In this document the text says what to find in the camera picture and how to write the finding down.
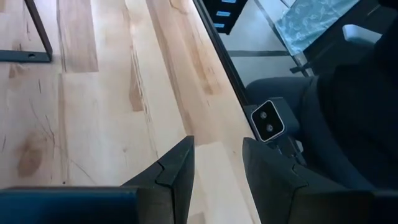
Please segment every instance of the wooden floor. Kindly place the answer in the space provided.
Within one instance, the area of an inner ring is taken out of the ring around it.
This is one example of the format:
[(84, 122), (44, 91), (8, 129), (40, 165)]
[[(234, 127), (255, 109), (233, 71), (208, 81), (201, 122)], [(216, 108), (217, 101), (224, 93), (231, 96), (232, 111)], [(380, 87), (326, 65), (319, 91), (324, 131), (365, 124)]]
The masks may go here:
[[(188, 223), (260, 223), (252, 136), (192, 0), (35, 0), (51, 64), (0, 63), (0, 187), (121, 185), (195, 136)], [(0, 48), (43, 50), (22, 0)]]

